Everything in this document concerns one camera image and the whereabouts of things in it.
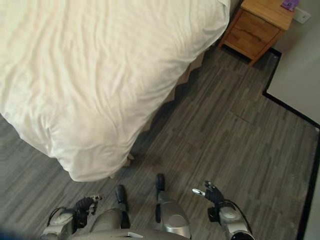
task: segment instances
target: white bedsheet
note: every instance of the white bedsheet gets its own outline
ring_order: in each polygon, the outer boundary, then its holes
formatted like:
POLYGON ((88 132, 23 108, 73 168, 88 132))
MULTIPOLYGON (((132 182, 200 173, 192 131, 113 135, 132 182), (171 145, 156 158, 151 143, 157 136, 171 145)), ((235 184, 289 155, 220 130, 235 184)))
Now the white bedsheet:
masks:
POLYGON ((229 7, 2 0, 1 114, 73 180, 105 178, 126 162, 189 63, 224 32, 229 7))

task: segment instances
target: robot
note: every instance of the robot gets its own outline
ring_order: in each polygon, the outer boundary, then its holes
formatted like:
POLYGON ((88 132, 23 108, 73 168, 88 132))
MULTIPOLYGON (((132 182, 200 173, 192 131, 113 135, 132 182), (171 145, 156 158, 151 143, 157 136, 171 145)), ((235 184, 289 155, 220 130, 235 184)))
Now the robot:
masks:
MULTIPOLYGON (((145 240, 186 240, 191 239, 188 218, 179 204, 169 198, 165 192, 165 177, 158 174, 155 180, 157 205, 155 220, 161 224, 160 230, 131 229, 128 216, 129 205, 123 185, 118 185, 115 195, 117 208, 108 209, 97 217, 89 233, 72 237, 77 229, 87 225, 88 215, 94 215, 100 195, 85 197, 79 200, 73 208, 58 207, 49 216, 47 227, 41 240, 125 240, 127 238, 145 240)), ((206 191, 192 191, 214 204, 207 210, 209 220, 220 224, 226 240, 255 240, 250 225, 240 208, 209 181, 205 181, 206 191)))

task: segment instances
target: wall outlet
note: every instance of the wall outlet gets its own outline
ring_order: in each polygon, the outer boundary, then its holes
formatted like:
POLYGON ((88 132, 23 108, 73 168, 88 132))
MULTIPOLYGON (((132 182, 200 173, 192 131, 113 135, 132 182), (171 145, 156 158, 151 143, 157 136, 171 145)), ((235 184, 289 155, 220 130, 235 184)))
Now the wall outlet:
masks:
POLYGON ((293 19, 296 20, 298 23, 304 24, 309 18, 311 18, 311 15, 306 11, 303 11, 298 7, 294 9, 293 19))

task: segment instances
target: robot leg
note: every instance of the robot leg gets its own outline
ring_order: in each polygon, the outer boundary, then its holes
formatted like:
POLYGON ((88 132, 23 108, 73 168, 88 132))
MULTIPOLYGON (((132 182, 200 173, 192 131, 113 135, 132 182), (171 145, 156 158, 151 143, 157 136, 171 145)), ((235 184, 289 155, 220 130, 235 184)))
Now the robot leg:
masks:
POLYGON ((191 231, 188 218, 179 204, 168 197, 165 190, 165 177, 158 174, 156 177, 156 190, 158 204, 155 210, 157 223, 162 224, 164 231, 191 238, 191 231))
POLYGON ((130 228, 128 202, 124 186, 118 185, 115 189, 115 195, 118 200, 118 208, 109 209, 98 216, 90 232, 130 228))

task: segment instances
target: gray wood-look floor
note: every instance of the gray wood-look floor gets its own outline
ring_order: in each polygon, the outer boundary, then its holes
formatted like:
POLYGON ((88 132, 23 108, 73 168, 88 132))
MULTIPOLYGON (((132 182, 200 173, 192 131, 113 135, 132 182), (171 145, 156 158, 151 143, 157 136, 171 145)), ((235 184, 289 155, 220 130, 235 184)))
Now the gray wood-look floor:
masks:
POLYGON ((116 205, 114 189, 123 184, 132 227, 156 228, 154 180, 164 173, 169 195, 189 217, 193 239, 224 239, 220 226, 208 220, 211 204, 191 192, 205 180, 242 208, 257 239, 295 239, 318 133, 262 96, 276 61, 267 53, 249 67, 230 50, 212 47, 189 83, 178 87, 176 100, 140 135, 136 160, 115 179, 72 181, 56 160, 22 141, 1 118, 1 225, 38 236, 55 207, 101 193, 99 214, 116 205))

